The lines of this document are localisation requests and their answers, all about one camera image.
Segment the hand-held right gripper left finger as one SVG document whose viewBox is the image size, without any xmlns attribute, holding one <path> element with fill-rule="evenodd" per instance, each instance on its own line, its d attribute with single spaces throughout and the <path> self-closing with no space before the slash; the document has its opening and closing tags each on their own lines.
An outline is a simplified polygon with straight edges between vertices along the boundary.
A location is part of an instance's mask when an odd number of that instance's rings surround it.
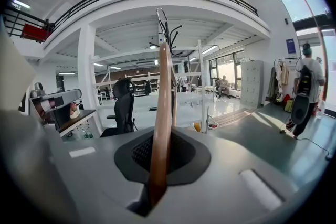
<svg viewBox="0 0 336 224">
<path fill-rule="evenodd" d="M 19 111 L 1 111 L 1 163 L 26 212 L 44 222 L 79 223 L 75 202 L 37 120 Z"/>
</svg>

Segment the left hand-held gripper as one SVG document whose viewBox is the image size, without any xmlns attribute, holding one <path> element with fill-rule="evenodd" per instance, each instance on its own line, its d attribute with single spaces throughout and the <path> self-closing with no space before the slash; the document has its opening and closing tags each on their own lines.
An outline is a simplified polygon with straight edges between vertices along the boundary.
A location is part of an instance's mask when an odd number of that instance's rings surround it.
<svg viewBox="0 0 336 224">
<path fill-rule="evenodd" d="M 82 96 L 80 89 L 72 89 L 29 99 L 29 114 L 42 125 L 62 126 L 66 122 L 65 102 L 74 102 Z"/>
</svg>

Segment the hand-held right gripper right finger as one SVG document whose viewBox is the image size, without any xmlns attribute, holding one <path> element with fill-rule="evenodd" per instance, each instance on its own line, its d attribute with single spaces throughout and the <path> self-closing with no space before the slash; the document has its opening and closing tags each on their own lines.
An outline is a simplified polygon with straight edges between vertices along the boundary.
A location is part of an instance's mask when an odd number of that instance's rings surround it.
<svg viewBox="0 0 336 224">
<path fill-rule="evenodd" d="M 61 174 L 81 223 L 283 223 L 297 188 L 285 175 L 241 145 L 185 131 L 211 154 L 193 183 L 169 186 L 143 217 L 130 210 L 142 183 L 131 182 L 114 162 L 118 148 L 153 134 L 153 128 L 117 136 L 62 143 Z"/>
</svg>

